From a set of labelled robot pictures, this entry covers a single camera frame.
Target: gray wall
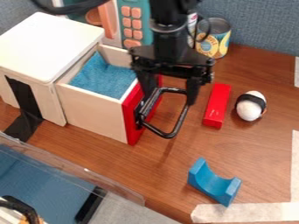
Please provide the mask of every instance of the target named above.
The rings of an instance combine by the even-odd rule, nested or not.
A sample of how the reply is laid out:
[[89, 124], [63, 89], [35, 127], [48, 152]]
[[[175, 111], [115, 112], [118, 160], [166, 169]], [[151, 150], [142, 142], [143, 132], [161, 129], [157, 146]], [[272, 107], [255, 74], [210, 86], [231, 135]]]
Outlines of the gray wall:
[[0, 35], [36, 11], [29, 0], [0, 0]]
[[[199, 10], [226, 18], [235, 43], [299, 56], [299, 0], [205, 0]], [[0, 0], [0, 34], [35, 11], [29, 0]]]

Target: white box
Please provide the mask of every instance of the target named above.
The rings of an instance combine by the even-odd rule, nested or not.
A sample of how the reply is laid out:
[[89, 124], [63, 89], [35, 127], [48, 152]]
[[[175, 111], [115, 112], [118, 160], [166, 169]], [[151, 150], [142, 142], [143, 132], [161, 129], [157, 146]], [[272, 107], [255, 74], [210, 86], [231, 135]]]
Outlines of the white box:
[[134, 115], [132, 108], [143, 97], [137, 79], [132, 82], [120, 100], [68, 84], [97, 50], [108, 64], [130, 67], [131, 57], [126, 50], [98, 45], [89, 51], [56, 82], [67, 122], [126, 144], [135, 144], [142, 132], [136, 130], [134, 119], [132, 120]]
[[104, 30], [37, 12], [0, 36], [0, 95], [19, 107], [5, 76], [31, 87], [43, 118], [58, 125], [66, 119], [54, 82], [92, 49]]

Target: blue towel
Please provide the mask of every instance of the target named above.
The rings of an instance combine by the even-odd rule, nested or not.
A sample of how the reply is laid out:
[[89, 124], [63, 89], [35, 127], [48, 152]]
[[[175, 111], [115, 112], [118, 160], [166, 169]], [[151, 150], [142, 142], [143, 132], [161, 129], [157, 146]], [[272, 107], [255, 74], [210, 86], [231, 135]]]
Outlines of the blue towel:
[[69, 84], [120, 100], [135, 78], [132, 70], [111, 66], [96, 52]]

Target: can label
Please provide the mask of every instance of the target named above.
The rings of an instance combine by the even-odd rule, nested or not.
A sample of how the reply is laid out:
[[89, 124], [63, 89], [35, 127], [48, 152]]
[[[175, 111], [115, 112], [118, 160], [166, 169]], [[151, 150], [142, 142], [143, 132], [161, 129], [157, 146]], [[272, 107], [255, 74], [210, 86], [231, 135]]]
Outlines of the can label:
[[[202, 31], [196, 37], [196, 40], [201, 40], [205, 33]], [[227, 54], [229, 41], [231, 37], [231, 31], [221, 34], [210, 34], [207, 39], [203, 42], [196, 43], [196, 49], [199, 53], [202, 53], [208, 57], [219, 59]]]

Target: blue fabric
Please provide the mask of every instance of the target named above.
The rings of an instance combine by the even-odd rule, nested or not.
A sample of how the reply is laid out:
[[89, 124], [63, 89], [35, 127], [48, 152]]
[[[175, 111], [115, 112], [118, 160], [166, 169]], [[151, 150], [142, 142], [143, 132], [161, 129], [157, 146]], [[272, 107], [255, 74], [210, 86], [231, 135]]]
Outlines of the blue fabric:
[[0, 197], [11, 195], [22, 200], [48, 223], [76, 223], [75, 215], [94, 189], [78, 178], [76, 185], [71, 184], [63, 172], [4, 145], [0, 145], [0, 169]]
[[132, 70], [111, 66], [96, 52], [69, 84], [120, 100], [135, 78]]

